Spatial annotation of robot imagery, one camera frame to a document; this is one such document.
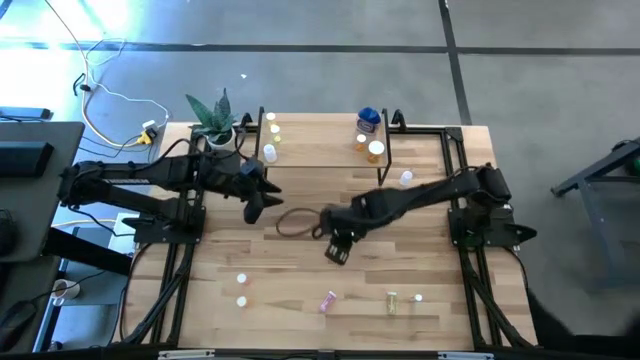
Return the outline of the black box device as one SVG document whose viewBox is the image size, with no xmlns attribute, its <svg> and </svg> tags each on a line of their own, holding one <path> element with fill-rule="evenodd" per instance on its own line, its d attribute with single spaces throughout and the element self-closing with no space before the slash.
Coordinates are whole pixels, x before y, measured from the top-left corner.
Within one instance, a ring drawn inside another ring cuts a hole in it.
<svg viewBox="0 0 640 360">
<path fill-rule="evenodd" d="M 0 178 L 41 177 L 54 147 L 41 141 L 0 141 Z"/>
</svg>

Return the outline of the dark blue metal stand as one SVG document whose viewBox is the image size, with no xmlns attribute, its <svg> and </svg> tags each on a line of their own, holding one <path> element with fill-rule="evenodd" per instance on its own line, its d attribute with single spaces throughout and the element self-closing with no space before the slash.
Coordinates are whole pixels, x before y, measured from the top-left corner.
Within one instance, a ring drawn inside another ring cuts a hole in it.
<svg viewBox="0 0 640 360">
<path fill-rule="evenodd" d="M 599 288 L 640 286 L 640 137 L 551 188 L 560 198 L 578 191 L 604 262 Z"/>
</svg>

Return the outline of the wooden shelf black metal frame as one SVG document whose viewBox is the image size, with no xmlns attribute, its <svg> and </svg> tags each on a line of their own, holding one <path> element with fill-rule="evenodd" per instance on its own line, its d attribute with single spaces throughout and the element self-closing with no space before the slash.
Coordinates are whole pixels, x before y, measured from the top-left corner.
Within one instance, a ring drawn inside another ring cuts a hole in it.
<svg viewBox="0 0 640 360">
<path fill-rule="evenodd" d="M 254 154 L 268 168 L 346 168 L 374 169 L 377 182 L 383 184 L 392 164 L 390 129 L 384 118 L 376 134 L 367 135 L 367 148 L 355 150 L 357 115 L 355 113 L 282 113 L 276 114 L 275 123 L 280 126 L 281 142 L 274 143 L 264 111 L 256 128 Z M 380 162 L 367 160 L 368 144 L 379 140 L 385 145 Z M 278 160 L 268 163 L 264 159 L 263 147 L 275 146 Z"/>
</svg>

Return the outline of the black computer mouse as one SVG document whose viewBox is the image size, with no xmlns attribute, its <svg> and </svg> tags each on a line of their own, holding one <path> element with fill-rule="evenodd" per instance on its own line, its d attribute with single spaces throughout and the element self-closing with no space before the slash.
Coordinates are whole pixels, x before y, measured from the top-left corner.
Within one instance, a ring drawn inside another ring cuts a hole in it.
<svg viewBox="0 0 640 360">
<path fill-rule="evenodd" d="M 36 315 L 32 301 L 21 300 L 0 316 L 0 352 L 13 348 Z"/>
</svg>

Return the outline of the clear jar blue lid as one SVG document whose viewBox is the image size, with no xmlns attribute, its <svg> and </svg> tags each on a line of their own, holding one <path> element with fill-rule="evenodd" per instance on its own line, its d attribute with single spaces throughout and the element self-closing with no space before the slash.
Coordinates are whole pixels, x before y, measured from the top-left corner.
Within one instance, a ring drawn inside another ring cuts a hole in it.
<svg viewBox="0 0 640 360">
<path fill-rule="evenodd" d="M 356 129 L 363 134 L 376 134 L 380 124 L 380 114 L 372 107 L 365 107 L 357 113 Z"/>
</svg>

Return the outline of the white mug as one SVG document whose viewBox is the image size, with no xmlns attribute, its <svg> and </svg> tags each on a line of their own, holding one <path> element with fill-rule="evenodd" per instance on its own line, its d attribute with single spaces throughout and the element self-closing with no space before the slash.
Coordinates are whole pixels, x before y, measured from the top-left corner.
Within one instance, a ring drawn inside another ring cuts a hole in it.
<svg viewBox="0 0 640 360">
<path fill-rule="evenodd" d="M 54 282 L 51 299 L 54 306 L 62 306 L 65 301 L 76 298 L 80 293 L 78 282 L 58 279 Z"/>
</svg>

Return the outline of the potted snake plant white pot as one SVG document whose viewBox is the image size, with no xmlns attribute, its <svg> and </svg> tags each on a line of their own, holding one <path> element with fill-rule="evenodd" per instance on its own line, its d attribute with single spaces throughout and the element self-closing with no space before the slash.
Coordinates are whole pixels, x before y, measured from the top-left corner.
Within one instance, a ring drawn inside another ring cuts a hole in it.
<svg viewBox="0 0 640 360">
<path fill-rule="evenodd" d="M 223 89 L 222 96 L 212 108 L 192 95 L 186 94 L 185 97 L 200 122 L 193 127 L 193 133 L 203 136 L 211 148 L 230 150 L 236 139 L 236 131 L 233 127 L 235 115 L 231 111 L 227 89 Z"/>
</svg>

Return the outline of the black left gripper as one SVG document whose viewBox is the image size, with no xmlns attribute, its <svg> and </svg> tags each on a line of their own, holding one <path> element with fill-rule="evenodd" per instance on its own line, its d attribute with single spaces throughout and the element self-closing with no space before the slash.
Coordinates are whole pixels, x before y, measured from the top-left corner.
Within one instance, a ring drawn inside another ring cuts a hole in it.
<svg viewBox="0 0 640 360">
<path fill-rule="evenodd" d="M 262 206 L 269 208 L 283 204 L 278 197 L 262 193 L 281 193 L 282 189 L 264 176 L 264 164 L 255 157 L 241 162 L 239 157 L 216 159 L 214 162 L 214 191 L 219 194 L 249 200 L 261 194 Z"/>
</svg>

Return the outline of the silver metal bracket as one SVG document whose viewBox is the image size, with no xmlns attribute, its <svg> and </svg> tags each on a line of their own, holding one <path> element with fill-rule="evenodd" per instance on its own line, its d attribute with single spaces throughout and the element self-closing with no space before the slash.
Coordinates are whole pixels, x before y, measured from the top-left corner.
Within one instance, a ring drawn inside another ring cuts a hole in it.
<svg viewBox="0 0 640 360">
<path fill-rule="evenodd" d="M 495 360 L 492 353 L 443 351 L 438 353 L 438 360 Z"/>
<path fill-rule="evenodd" d="M 212 349 L 181 349 L 161 351 L 157 360 L 212 360 L 215 351 Z"/>
</svg>

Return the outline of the black desk support beam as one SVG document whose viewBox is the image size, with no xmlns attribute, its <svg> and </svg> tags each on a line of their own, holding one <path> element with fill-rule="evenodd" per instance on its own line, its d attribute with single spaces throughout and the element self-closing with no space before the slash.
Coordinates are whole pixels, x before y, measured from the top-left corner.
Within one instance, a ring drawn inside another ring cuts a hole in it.
<svg viewBox="0 0 640 360">
<path fill-rule="evenodd" d="M 125 254 L 55 228 L 49 229 L 41 254 L 58 256 L 120 275 L 128 275 L 132 264 L 132 259 Z"/>
</svg>

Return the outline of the dark grey desk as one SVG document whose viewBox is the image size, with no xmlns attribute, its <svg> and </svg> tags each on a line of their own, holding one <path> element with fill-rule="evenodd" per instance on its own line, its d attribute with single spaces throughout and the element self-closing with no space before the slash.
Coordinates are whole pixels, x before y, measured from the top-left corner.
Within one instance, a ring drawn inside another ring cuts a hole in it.
<svg viewBox="0 0 640 360">
<path fill-rule="evenodd" d="M 17 244 L 0 263 L 29 261 L 40 255 L 58 207 L 61 173 L 72 165 L 84 132 L 82 122 L 0 122 L 0 142 L 47 142 L 52 155 L 39 178 L 0 179 L 0 210 L 18 229 Z"/>
<path fill-rule="evenodd" d="M 0 264 L 0 316 L 21 300 L 32 301 L 37 307 L 35 317 L 17 344 L 7 352 L 0 352 L 0 356 L 33 351 L 60 262 L 56 256 L 41 256 L 27 262 Z"/>
</svg>

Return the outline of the flat black device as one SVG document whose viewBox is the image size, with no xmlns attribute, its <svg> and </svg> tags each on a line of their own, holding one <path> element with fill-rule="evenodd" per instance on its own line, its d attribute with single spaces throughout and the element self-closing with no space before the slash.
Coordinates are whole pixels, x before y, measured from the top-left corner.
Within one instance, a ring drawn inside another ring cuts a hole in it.
<svg viewBox="0 0 640 360">
<path fill-rule="evenodd" d="M 47 108 L 0 106 L 0 118 L 10 120 L 49 120 L 52 112 Z"/>
</svg>

